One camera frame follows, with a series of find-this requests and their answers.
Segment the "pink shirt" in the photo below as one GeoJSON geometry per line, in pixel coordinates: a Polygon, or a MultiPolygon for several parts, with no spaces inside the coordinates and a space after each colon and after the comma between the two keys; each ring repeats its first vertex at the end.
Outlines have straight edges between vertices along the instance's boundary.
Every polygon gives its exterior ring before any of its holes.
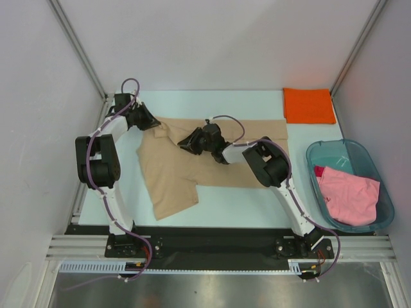
{"type": "Polygon", "coordinates": [[[368,225],[375,221],[379,182],[330,167],[325,167],[317,180],[332,218],[352,226],[368,225]]]}

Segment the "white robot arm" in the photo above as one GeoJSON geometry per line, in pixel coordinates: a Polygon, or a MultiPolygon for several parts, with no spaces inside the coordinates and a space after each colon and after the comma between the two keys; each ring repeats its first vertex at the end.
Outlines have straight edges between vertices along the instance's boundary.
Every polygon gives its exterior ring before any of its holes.
{"type": "Polygon", "coordinates": [[[247,163],[258,181],[268,187],[280,201],[290,219],[293,233],[303,239],[307,249],[313,250],[324,236],[306,213],[295,190],[288,155],[268,137],[251,144],[226,142],[218,125],[205,121],[204,127],[196,128],[178,145],[195,155],[209,151],[220,164],[247,163]]]}
{"type": "Polygon", "coordinates": [[[120,115],[107,116],[105,121],[110,123],[103,129],[99,128],[88,136],[76,139],[78,177],[100,199],[110,222],[110,233],[114,235],[123,235],[125,234],[124,230],[131,231],[134,226],[118,185],[121,169],[115,144],[131,126],[136,125],[140,130],[147,130],[160,125],[160,122],[151,115],[144,103],[138,98],[136,98],[134,105],[130,104],[132,95],[130,93],[116,94],[113,106],[115,112],[119,112],[127,105],[130,107],[120,115]],[[90,157],[87,157],[87,147],[93,135],[95,138],[91,154],[90,157]],[[87,159],[89,159],[91,177],[96,187],[93,187],[87,174],[87,159]]]}

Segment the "gray wall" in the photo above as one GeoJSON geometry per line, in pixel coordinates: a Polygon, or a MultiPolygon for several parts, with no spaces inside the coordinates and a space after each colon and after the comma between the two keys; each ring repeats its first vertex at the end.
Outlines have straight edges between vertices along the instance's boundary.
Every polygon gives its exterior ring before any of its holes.
{"type": "Polygon", "coordinates": [[[0,303],[31,262],[28,303],[49,240],[68,219],[74,138],[95,125],[101,100],[47,1],[2,3],[0,41],[0,303]]]}
{"type": "Polygon", "coordinates": [[[370,152],[396,208],[389,235],[411,286],[411,1],[392,0],[335,98],[345,136],[370,152]]]}
{"type": "Polygon", "coordinates": [[[328,88],[376,0],[61,3],[111,92],[328,88]]]}

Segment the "orange towel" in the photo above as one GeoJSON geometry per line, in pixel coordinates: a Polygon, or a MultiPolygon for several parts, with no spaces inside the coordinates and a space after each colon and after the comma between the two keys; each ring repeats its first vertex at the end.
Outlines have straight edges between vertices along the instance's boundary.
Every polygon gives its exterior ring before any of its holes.
{"type": "Polygon", "coordinates": [[[284,117],[293,124],[336,123],[328,89],[284,88],[284,117]]]}

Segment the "plastic tub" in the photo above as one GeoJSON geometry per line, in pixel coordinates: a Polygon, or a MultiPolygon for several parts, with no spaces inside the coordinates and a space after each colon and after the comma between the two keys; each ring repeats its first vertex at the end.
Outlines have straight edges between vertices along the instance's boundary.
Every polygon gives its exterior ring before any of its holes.
{"type": "Polygon", "coordinates": [[[390,196],[368,151],[361,144],[349,139],[318,141],[308,147],[306,156],[311,184],[315,191],[317,203],[324,219],[328,221],[330,225],[344,232],[363,233],[385,228],[392,222],[394,219],[394,207],[390,196]],[[319,184],[315,177],[314,166],[328,166],[352,175],[364,176],[379,181],[380,195],[376,205],[376,221],[366,226],[354,227],[334,220],[329,215],[322,197],[319,184]]]}

